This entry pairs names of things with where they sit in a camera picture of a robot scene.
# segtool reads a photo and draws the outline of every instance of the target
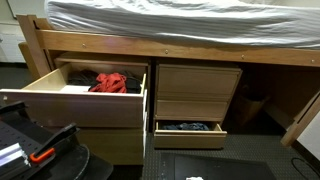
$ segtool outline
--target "dark floor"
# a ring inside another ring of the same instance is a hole
[[[30,82],[32,77],[26,68],[20,65],[3,67],[0,63],[0,89],[22,88]],[[2,99],[3,96],[0,95],[0,106],[4,104]],[[258,118],[242,128],[239,128],[232,119],[227,119],[223,129],[228,131],[228,136],[222,150],[154,150],[153,136],[148,134],[142,179],[158,179],[157,170],[163,152],[263,161],[268,164],[277,179],[304,179],[291,164],[292,158],[302,157],[294,149],[285,148],[280,144],[283,129],[268,115],[261,113]],[[295,161],[295,164],[308,179],[319,179],[306,164],[300,161]],[[133,179],[139,176],[138,167],[130,169],[127,173],[116,169],[118,174],[114,179]]]

